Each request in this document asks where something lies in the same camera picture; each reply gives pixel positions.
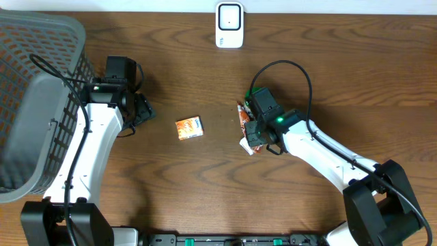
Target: wooden table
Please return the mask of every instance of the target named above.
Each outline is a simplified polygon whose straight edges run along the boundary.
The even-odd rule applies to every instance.
[[[327,232],[345,220],[343,198],[300,159],[249,156],[236,100],[267,63],[290,59],[313,80],[315,123],[351,150],[400,163],[437,232],[437,17],[246,14],[244,46],[218,49],[213,14],[63,13],[86,28],[96,72],[107,55],[139,62],[142,92],[157,112],[117,139],[100,196],[112,226],[180,234]],[[305,110],[296,68],[259,78],[286,109]],[[200,115],[205,135],[178,140],[175,121]],[[26,240],[29,195],[0,205],[0,244]],[[422,230],[405,245],[424,245]]]

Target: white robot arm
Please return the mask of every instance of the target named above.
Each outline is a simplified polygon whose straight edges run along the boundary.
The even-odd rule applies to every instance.
[[[342,146],[324,134],[312,120],[309,125],[315,133],[326,143],[336,148],[337,151],[341,151],[343,154],[350,156],[351,159],[356,159],[361,165],[364,165],[372,172],[375,170],[374,165],[377,162],[361,157]],[[307,129],[306,122],[303,120],[290,127],[289,131],[283,136],[283,142],[286,150],[290,154],[299,157],[318,170],[319,173],[335,185],[341,193],[343,193],[345,188],[349,187],[351,180],[361,180],[367,176],[365,172],[351,166],[348,162],[312,138]],[[326,241],[332,246],[357,245],[350,234],[347,222],[328,233]]]

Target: mesh basket side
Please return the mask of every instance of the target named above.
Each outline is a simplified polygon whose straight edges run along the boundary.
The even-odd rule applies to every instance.
[[[29,55],[41,56],[68,77],[90,82],[94,70],[84,43],[85,31],[72,18],[0,10],[0,158],[25,90],[31,79],[42,72],[31,63]],[[76,91],[82,88],[81,84],[72,85]],[[70,93],[50,145],[44,174],[31,193],[43,193],[59,171],[72,139],[78,108]],[[0,193],[17,190],[29,175],[31,172],[23,173],[15,167],[2,169],[0,165]]]

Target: black cable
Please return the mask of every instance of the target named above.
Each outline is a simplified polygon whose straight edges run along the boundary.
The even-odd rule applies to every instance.
[[[253,90],[253,86],[255,85],[255,82],[258,78],[258,76],[265,71],[265,69],[269,68],[270,66],[273,66],[275,64],[280,64],[280,63],[287,63],[287,64],[291,64],[297,68],[300,69],[300,71],[302,71],[302,73],[305,75],[305,77],[307,78],[307,82],[308,82],[308,89],[309,89],[309,96],[308,96],[308,109],[307,109],[307,119],[306,119],[306,125],[308,128],[308,132],[310,133],[310,135],[312,136],[312,138],[314,138],[315,140],[317,140],[320,144],[322,144],[325,148],[327,148],[328,150],[330,150],[331,152],[335,153],[336,155],[340,156],[343,160],[347,161],[348,163],[350,163],[353,167],[357,167],[358,169],[360,169],[361,171],[365,172],[366,174],[368,174],[370,177],[372,177],[374,180],[376,180],[377,182],[379,182],[382,186],[386,187],[388,190],[390,190],[391,192],[396,193],[396,195],[398,195],[403,201],[405,201],[410,207],[411,209],[414,211],[415,215],[417,216],[417,218],[419,219],[419,221],[423,224],[423,226],[426,229],[426,233],[427,233],[427,243],[426,246],[431,246],[432,244],[432,231],[431,231],[431,227],[428,224],[428,221],[426,220],[426,218],[420,213],[419,209],[416,208],[416,206],[397,188],[395,188],[393,185],[389,184],[387,181],[385,181],[383,178],[379,177],[378,175],[376,175],[375,173],[373,173],[371,170],[367,169],[366,167],[364,167],[363,165],[361,165],[360,163],[358,163],[355,159],[351,159],[349,157],[347,157],[346,155],[344,155],[343,153],[341,153],[340,151],[336,150],[335,148],[333,148],[332,146],[328,145],[327,143],[325,143],[323,140],[321,140],[317,133],[315,133],[311,127],[309,126],[309,120],[310,120],[310,115],[311,115],[311,102],[313,100],[313,86],[311,85],[311,80],[309,78],[309,75],[307,73],[307,71],[305,71],[305,69],[297,64],[296,62],[293,61],[288,61],[288,60],[279,60],[279,61],[274,61],[269,63],[267,66],[263,67],[256,75],[255,77],[253,77],[250,89],[249,89],[249,95],[252,95],[252,90]]]
[[[136,86],[134,93],[137,92],[141,88],[141,86],[143,85],[143,82],[144,82],[144,72],[143,72],[143,69],[141,68],[140,64],[137,64],[137,67],[138,67],[139,72],[141,73],[141,81]]]
[[[71,218],[70,218],[70,189],[71,189],[71,182],[72,182],[72,178],[73,178],[74,168],[76,167],[77,160],[79,158],[79,155],[81,153],[81,150],[83,148],[85,140],[87,139],[87,136],[88,136],[88,130],[89,130],[88,113],[85,110],[85,107],[83,106],[79,95],[74,90],[73,86],[67,81],[67,78],[65,78],[58,70],[56,70],[56,68],[54,68],[52,65],[50,65],[46,60],[42,59],[40,56],[35,55],[35,54],[30,54],[29,58],[37,67],[41,68],[41,65],[34,58],[38,59],[45,66],[47,66],[48,69],[50,69],[53,72],[53,73],[49,73],[49,74],[60,78],[62,80],[62,82],[64,82],[64,84],[68,87],[68,89],[70,89],[73,96],[78,100],[79,106],[81,107],[82,112],[83,112],[83,116],[85,118],[85,128],[83,129],[83,136],[82,136],[81,142],[79,143],[79,146],[77,148],[76,154],[74,155],[73,162],[71,163],[70,171],[68,172],[67,180],[65,181],[65,193],[64,193],[64,216],[65,216],[65,220],[66,220],[68,236],[70,237],[72,245],[77,246],[78,244],[77,244],[76,237],[74,235],[74,230],[72,228],[72,223],[71,223]]]
[[[37,55],[35,55],[35,54],[30,54],[29,59],[31,60],[31,62],[32,62],[33,64],[35,64],[35,66],[39,67],[41,70],[45,71],[46,73],[50,74],[51,76],[54,76],[54,77],[60,78],[60,77],[57,76],[57,74],[56,74],[55,72],[51,72],[50,70],[48,70],[47,68],[45,68],[44,66],[42,66],[41,64],[39,64],[39,63],[34,59],[34,57],[37,57]],[[65,80],[68,80],[68,81],[71,81],[71,82],[77,82],[77,83],[88,83],[88,82],[83,81],[83,80],[80,80],[80,79],[72,79],[72,78],[65,78],[65,77],[64,77],[64,79],[65,79]]]

